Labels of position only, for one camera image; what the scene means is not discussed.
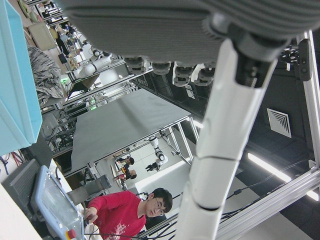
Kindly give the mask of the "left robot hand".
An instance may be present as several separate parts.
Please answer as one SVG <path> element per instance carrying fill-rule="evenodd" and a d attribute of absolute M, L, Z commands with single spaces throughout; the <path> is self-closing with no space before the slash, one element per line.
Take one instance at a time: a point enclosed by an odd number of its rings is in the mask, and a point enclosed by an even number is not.
<path fill-rule="evenodd" d="M 213 240 L 227 193 L 281 52 L 320 26 L 317 0 L 60 0 L 98 49 L 132 68 L 215 63 L 178 240 Z"/>

